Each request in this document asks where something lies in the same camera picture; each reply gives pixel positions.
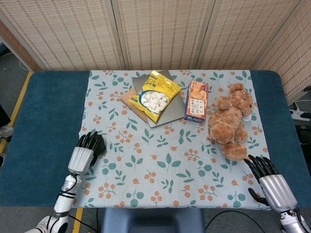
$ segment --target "stack of notebooks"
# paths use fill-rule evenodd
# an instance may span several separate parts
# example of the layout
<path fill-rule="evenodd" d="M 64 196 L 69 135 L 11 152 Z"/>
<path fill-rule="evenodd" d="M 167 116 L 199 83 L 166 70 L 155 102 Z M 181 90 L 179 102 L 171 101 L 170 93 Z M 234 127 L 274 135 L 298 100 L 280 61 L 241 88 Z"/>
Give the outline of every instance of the stack of notebooks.
<path fill-rule="evenodd" d="M 160 71 L 161 74 L 163 74 L 168 79 L 171 79 L 171 75 L 168 70 Z M 126 92 L 121 97 L 121 101 L 128 106 L 137 116 L 139 116 L 145 123 L 149 124 L 149 126 L 156 127 L 168 122 L 171 122 L 173 120 L 177 120 L 184 117 L 185 114 L 185 103 L 181 98 L 180 94 L 177 94 L 174 99 L 170 102 L 170 104 L 162 111 L 159 119 L 157 122 L 152 121 L 146 114 L 135 107 L 133 104 L 129 102 L 129 100 L 136 94 L 139 93 L 144 83 L 149 78 L 149 74 L 142 75 L 137 78 L 133 78 L 133 88 L 131 88 L 128 92 Z"/>

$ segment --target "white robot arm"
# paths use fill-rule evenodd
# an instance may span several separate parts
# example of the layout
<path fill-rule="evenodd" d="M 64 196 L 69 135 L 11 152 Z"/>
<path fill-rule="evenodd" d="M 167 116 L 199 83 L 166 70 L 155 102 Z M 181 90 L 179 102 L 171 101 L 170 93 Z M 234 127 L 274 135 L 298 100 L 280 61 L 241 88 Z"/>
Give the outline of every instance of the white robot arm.
<path fill-rule="evenodd" d="M 65 233 L 69 212 L 81 183 L 80 176 L 95 164 L 98 155 L 103 154 L 104 150 L 104 139 L 97 132 L 81 136 L 69 161 L 70 175 L 66 177 L 54 206 L 56 217 L 46 216 L 35 228 L 26 233 Z"/>
<path fill-rule="evenodd" d="M 275 212 L 281 214 L 281 224 L 286 233 L 311 233 L 305 220 L 296 208 L 297 200 L 289 188 L 286 180 L 280 175 L 274 164 L 266 157 L 254 157 L 248 155 L 252 160 L 244 161 L 252 170 L 255 178 L 261 186 L 265 198 L 259 197 L 252 188 L 248 191 L 250 195 L 260 203 L 270 206 Z"/>

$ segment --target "brown teddy bear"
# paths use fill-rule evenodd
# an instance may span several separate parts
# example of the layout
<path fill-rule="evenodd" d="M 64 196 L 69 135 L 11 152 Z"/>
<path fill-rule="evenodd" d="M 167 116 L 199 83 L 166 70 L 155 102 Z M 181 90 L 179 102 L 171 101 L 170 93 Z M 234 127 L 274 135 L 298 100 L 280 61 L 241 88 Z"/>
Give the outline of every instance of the brown teddy bear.
<path fill-rule="evenodd" d="M 219 96 L 216 99 L 218 109 L 208 120 L 208 139 L 214 139 L 221 145 L 223 154 L 231 160 L 241 160 L 247 156 L 243 142 L 248 133 L 241 123 L 242 117 L 253 112 L 253 98 L 245 91 L 242 83 L 230 86 L 230 97 Z"/>

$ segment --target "floral tablecloth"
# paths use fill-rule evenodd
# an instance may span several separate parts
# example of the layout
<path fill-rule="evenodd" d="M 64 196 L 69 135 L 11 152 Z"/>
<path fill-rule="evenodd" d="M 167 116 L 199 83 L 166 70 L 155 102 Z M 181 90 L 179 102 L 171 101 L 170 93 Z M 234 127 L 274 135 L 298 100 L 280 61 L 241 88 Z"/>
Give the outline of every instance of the floral tablecloth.
<path fill-rule="evenodd" d="M 249 195 L 260 186 L 243 161 L 225 159 L 207 140 L 207 121 L 183 119 L 150 128 L 126 107 L 120 96 L 132 88 L 132 77 L 151 71 L 92 70 L 80 136 L 97 130 L 107 152 L 82 178 L 75 207 L 199 207 L 267 209 Z M 170 70 L 185 99 L 191 80 L 209 84 L 208 112 L 232 83 L 245 85 L 255 103 L 249 122 L 248 153 L 269 157 L 249 70 Z"/>

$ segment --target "biscuit box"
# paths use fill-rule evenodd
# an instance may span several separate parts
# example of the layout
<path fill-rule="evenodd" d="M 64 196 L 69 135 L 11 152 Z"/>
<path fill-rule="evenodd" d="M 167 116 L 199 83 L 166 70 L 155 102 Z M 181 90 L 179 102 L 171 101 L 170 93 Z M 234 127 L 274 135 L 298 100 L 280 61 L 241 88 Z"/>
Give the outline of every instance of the biscuit box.
<path fill-rule="evenodd" d="M 202 122 L 206 118 L 208 84 L 191 81 L 188 86 L 184 119 Z"/>

